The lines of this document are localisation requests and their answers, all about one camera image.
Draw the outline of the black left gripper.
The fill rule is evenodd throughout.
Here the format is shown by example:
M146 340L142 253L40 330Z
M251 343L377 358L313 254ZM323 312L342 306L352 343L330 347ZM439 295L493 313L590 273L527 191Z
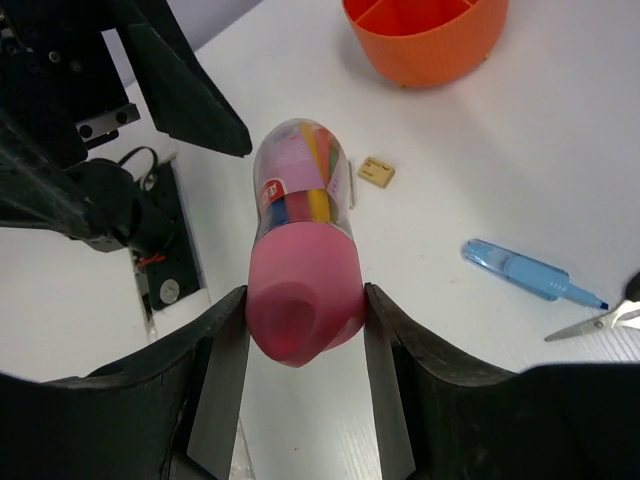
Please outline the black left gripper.
M1 4L1 224L129 235L131 175L88 151L138 117L103 39L118 31L157 130L223 154L249 130L196 59L165 1Z

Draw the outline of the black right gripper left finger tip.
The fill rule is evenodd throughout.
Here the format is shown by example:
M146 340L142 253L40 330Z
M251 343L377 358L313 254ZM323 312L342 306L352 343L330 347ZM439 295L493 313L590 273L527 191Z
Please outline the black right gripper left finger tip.
M226 479L246 372L244 288L84 378L1 378L5 479Z

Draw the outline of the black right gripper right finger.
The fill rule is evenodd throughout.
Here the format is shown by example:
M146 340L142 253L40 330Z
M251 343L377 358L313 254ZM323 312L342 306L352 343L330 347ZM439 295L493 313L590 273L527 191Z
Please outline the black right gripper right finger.
M386 479L635 479L639 368L514 373L457 348L365 287L364 344Z

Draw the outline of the pink cap crayon bottle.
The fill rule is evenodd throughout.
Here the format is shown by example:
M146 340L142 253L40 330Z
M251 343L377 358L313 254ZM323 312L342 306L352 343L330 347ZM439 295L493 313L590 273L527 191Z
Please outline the pink cap crayon bottle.
M310 119L267 134L254 161L258 227L246 320L262 352L290 367L350 340L365 294L349 223L349 162L334 134Z

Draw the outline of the black handled scissors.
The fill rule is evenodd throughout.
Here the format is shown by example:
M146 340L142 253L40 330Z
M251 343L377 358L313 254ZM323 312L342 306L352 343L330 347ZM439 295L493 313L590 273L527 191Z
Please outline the black handled scissors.
M552 333L545 342L555 342L585 335L591 335L615 328L639 329L639 274L627 283L624 298L613 310Z

